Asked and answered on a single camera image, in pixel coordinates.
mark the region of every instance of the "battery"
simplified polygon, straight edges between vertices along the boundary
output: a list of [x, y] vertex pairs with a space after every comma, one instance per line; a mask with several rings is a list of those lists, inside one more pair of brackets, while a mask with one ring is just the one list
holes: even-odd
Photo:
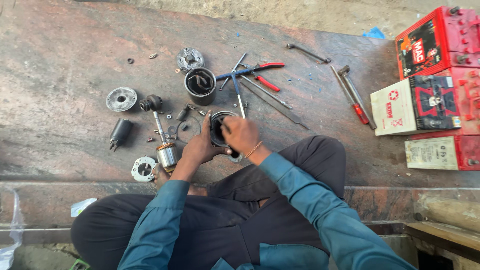
[[400, 79], [450, 67], [480, 68], [480, 18], [475, 10], [439, 7], [395, 38]]
[[453, 135], [480, 135], [480, 69], [454, 67], [435, 76], [450, 76], [455, 88], [461, 129], [412, 135], [411, 138], [428, 139]]
[[461, 127], [452, 77], [413, 76], [370, 94], [375, 135], [411, 135]]
[[480, 136], [448, 136], [405, 142], [407, 167], [480, 171]]

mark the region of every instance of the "recycling symbol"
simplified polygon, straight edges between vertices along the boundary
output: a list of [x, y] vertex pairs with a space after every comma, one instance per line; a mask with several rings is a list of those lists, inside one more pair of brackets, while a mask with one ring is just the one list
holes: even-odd
[[398, 90], [393, 90], [390, 92], [390, 94], [388, 94], [388, 99], [389, 100], [397, 100], [398, 99]]

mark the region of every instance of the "bracelet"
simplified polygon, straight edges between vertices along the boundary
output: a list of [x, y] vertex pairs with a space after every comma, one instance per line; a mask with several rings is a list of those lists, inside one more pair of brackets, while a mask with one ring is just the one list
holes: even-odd
[[247, 159], [251, 154], [253, 154], [253, 153], [255, 152], [255, 150], [256, 150], [258, 147], [260, 147], [260, 145], [262, 145], [262, 143], [264, 143], [264, 142], [263, 142], [263, 141], [259, 142], [259, 143], [257, 144], [257, 146], [255, 146], [255, 147], [250, 151], [250, 153], [248, 153], [248, 154], [245, 156], [245, 158]]

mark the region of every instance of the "man's right hand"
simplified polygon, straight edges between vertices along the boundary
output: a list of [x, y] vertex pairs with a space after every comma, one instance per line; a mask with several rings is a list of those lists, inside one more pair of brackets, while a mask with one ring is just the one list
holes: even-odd
[[[250, 120], [237, 116], [227, 116], [221, 126], [226, 143], [239, 153], [248, 155], [259, 143], [260, 133], [257, 125]], [[250, 161], [260, 165], [272, 152], [261, 145], [250, 156]]]
[[257, 125], [240, 116], [225, 117], [221, 129], [226, 143], [239, 153], [250, 153], [260, 142]]

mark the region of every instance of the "red battery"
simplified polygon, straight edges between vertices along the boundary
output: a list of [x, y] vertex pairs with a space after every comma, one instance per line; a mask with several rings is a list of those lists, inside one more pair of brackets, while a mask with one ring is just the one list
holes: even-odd
[[454, 99], [460, 116], [460, 129], [415, 134], [411, 139], [438, 138], [453, 135], [480, 135], [480, 69], [454, 67], [435, 74], [452, 77]]
[[395, 39], [400, 80], [450, 67], [480, 68], [480, 17], [439, 7]]
[[405, 142], [407, 167], [480, 171], [480, 136], [448, 136]]

